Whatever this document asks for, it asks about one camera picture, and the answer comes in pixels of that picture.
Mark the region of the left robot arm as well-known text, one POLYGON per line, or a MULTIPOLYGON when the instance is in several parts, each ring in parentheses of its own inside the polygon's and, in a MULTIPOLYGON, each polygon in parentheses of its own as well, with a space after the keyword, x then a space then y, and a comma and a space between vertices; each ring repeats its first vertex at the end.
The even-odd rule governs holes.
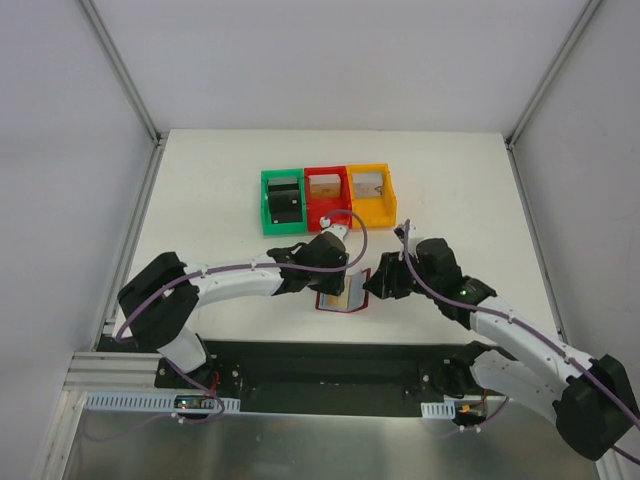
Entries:
POLYGON ((118 293, 124 327, 135 344, 160 353, 188 388, 210 380, 212 360, 203 341, 186 327, 190 315, 209 304, 249 296, 277 296, 306 288, 338 295, 344 289, 348 253, 345 234, 327 229, 310 242, 271 248, 248 263, 201 267, 174 252, 157 256, 118 293))

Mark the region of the gold VIP credit card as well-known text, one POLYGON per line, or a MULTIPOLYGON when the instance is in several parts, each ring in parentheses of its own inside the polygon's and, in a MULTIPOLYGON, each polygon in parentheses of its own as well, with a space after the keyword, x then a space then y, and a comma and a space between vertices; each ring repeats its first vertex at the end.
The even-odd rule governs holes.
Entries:
POLYGON ((322 305, 324 308, 332 310, 344 310, 348 306, 348 303, 349 298, 343 295, 325 295, 322 301, 322 305))

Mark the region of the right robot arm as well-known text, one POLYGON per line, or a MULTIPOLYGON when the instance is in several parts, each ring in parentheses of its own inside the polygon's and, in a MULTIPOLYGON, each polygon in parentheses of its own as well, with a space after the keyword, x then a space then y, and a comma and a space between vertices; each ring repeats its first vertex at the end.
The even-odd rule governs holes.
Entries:
POLYGON ((549 420, 575 452, 593 461, 639 424, 620 361, 596 359, 519 318, 495 290, 463 274, 442 238, 407 240, 402 251, 384 253, 364 288, 379 299, 424 295, 446 318, 491 340, 467 345, 445 368, 448 396, 499 392, 549 420))

